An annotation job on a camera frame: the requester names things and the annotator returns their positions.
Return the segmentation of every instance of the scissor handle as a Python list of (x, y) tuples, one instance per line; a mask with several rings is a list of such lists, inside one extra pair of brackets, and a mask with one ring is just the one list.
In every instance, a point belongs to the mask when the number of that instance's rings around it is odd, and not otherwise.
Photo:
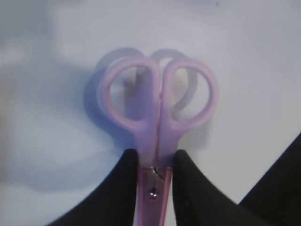
[[(180, 68), (190, 68), (200, 73), (209, 86), (209, 99), (205, 107), (194, 117), (185, 121), (176, 121), (170, 110), (171, 85), (175, 72)], [(158, 145), (158, 161), (160, 166), (172, 166), (173, 155), (181, 136), (191, 129), (204, 124), (213, 114), (218, 100), (218, 84), (205, 64), (193, 59), (177, 59), (171, 61), (163, 73), (162, 102), (160, 110), (160, 138)]]
[[(110, 98), (110, 87), (114, 79), (130, 67), (145, 67), (149, 69), (150, 83), (148, 96), (145, 96), (145, 116), (135, 121), (125, 117), (113, 105)], [(97, 102), (107, 116), (117, 125), (130, 131), (136, 140), (136, 149), (139, 152), (140, 165), (151, 166), (155, 158), (157, 143), (157, 124), (159, 111), (160, 68), (152, 59), (144, 56), (129, 57), (120, 60), (111, 66), (104, 74), (97, 89)]]

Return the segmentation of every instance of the scissor pivot screw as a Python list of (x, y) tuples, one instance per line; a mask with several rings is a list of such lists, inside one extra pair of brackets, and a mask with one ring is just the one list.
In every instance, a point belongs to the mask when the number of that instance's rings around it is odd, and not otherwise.
[(150, 191), (149, 191), (149, 198), (150, 199), (157, 199), (158, 197), (158, 194), (157, 194), (157, 190), (156, 188), (152, 188)]

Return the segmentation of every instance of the black object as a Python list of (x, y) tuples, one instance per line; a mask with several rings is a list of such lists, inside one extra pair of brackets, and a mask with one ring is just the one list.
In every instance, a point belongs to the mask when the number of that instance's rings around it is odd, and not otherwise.
[[(126, 150), (85, 200), (49, 226), (132, 226), (137, 167), (136, 150)], [(301, 134), (238, 205), (178, 150), (173, 200), (177, 226), (301, 226)]]
[(184, 150), (174, 156), (173, 198), (177, 226), (269, 226), (222, 194)]
[(274, 226), (301, 226), (301, 134), (240, 205)]
[(132, 226), (138, 154), (126, 150), (107, 178), (79, 205), (49, 226)]

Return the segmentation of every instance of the white surface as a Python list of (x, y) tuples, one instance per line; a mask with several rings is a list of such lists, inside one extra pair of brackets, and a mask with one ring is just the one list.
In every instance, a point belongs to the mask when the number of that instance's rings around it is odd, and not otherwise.
[(299, 0), (2, 0), (0, 225), (54, 220), (129, 146), (92, 123), (82, 97), (120, 47), (172, 48), (212, 68), (217, 112), (180, 147), (240, 202), (300, 132), (300, 21)]

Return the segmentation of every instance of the scissors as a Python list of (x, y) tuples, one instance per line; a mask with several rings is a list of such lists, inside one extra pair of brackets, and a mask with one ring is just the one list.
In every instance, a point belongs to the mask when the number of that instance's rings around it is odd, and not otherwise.
[[(145, 97), (145, 115), (132, 120), (120, 113), (110, 99), (110, 88), (117, 76), (131, 67), (147, 69), (149, 92)], [(200, 73), (209, 87), (205, 107), (186, 121), (173, 119), (171, 85), (175, 72), (189, 68)], [(145, 56), (133, 56), (118, 61), (107, 69), (97, 91), (97, 102), (117, 125), (131, 132), (139, 154), (138, 226), (163, 226), (172, 177), (173, 156), (179, 139), (212, 116), (218, 100), (218, 85), (212, 71), (203, 63), (189, 59), (172, 60), (161, 73), (158, 62)]]

